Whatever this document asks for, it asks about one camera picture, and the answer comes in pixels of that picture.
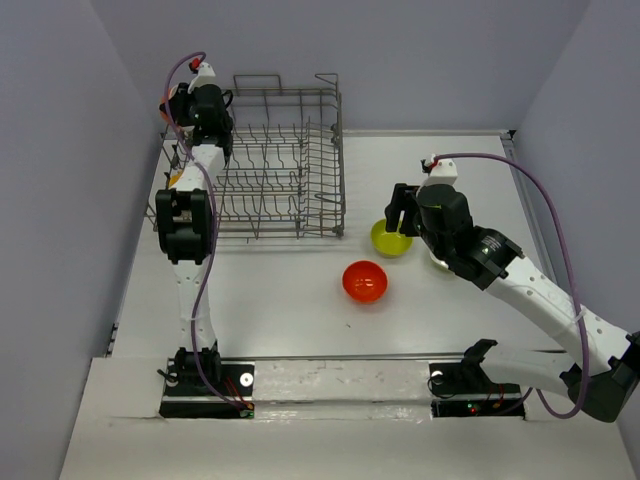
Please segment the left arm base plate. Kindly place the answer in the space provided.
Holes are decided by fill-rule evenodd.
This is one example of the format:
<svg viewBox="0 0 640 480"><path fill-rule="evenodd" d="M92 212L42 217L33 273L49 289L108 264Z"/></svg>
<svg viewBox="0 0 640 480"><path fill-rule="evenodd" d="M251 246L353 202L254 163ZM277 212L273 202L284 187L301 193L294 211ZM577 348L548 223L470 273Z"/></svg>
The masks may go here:
<svg viewBox="0 0 640 480"><path fill-rule="evenodd" d="M210 383L222 395L212 392L197 371L191 383L177 381L177 369L172 361L158 373L164 379L159 415L167 419L252 419L255 415L253 390L255 364L250 362L222 363L221 380Z"/></svg>

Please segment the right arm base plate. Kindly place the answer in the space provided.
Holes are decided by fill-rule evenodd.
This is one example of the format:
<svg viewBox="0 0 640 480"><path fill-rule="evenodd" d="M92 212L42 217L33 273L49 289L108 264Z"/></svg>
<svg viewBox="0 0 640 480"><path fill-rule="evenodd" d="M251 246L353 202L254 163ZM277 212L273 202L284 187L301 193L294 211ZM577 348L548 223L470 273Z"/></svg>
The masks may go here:
<svg viewBox="0 0 640 480"><path fill-rule="evenodd" d="M467 376L457 362L430 363L427 388L433 418L526 417L519 385Z"/></svg>

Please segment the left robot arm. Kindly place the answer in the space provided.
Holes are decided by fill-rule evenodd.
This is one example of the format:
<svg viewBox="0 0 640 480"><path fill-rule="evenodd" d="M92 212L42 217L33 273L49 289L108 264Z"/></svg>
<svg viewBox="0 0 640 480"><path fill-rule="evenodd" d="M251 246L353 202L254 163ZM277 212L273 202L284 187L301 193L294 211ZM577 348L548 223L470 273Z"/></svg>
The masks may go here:
<svg viewBox="0 0 640 480"><path fill-rule="evenodd" d="M155 195L159 246L176 278L181 344L170 383L189 395L232 401L218 388L221 359L212 325L208 279L216 253L219 220L213 181L227 169L233 150L233 94L215 84L172 87L160 105L186 154L176 179Z"/></svg>

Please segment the white bowl orange outside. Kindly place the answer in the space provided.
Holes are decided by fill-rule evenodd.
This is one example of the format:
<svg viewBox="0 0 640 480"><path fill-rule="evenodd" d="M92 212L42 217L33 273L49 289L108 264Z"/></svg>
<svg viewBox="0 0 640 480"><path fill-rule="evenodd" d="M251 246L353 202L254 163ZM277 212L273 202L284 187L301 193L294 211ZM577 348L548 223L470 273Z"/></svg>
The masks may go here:
<svg viewBox="0 0 640 480"><path fill-rule="evenodd" d="M167 124L171 122L176 123L176 114L178 113L178 108L175 106L175 95L177 91L177 85L169 87L160 101L159 111L161 117Z"/></svg>

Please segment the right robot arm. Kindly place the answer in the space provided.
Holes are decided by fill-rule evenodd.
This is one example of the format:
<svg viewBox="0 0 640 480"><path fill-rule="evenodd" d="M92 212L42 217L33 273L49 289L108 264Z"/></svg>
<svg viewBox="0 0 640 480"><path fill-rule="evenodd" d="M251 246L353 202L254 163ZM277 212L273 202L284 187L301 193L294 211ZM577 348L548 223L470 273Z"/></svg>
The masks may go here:
<svg viewBox="0 0 640 480"><path fill-rule="evenodd" d="M446 394L518 384L568 398L596 420L617 420L639 384L638 334L574 307L520 246L475 225L466 197L451 185L398 183L385 218L386 231L422 238L455 276L514 308L562 348L545 353L481 339L459 363L445 365Z"/></svg>

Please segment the yellow bowl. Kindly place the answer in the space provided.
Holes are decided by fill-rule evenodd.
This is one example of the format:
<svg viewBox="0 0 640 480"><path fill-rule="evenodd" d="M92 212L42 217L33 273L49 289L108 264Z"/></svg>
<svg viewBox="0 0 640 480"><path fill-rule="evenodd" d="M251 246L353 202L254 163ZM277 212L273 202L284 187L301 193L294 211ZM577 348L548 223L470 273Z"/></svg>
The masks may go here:
<svg viewBox="0 0 640 480"><path fill-rule="evenodd" d="M173 175L170 175L167 179L167 185L166 188L167 189L171 189L174 187L174 185L180 180L180 178L182 177L183 172L179 171Z"/></svg>

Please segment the red orange bowl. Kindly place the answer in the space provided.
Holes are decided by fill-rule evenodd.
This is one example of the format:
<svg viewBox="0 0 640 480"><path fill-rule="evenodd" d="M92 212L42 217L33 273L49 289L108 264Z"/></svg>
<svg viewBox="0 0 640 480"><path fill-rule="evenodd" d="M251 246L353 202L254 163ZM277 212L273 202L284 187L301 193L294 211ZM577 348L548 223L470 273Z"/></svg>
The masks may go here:
<svg viewBox="0 0 640 480"><path fill-rule="evenodd" d="M377 263L359 260L346 267L341 284L355 302L371 304L380 300L387 291L388 277Z"/></svg>

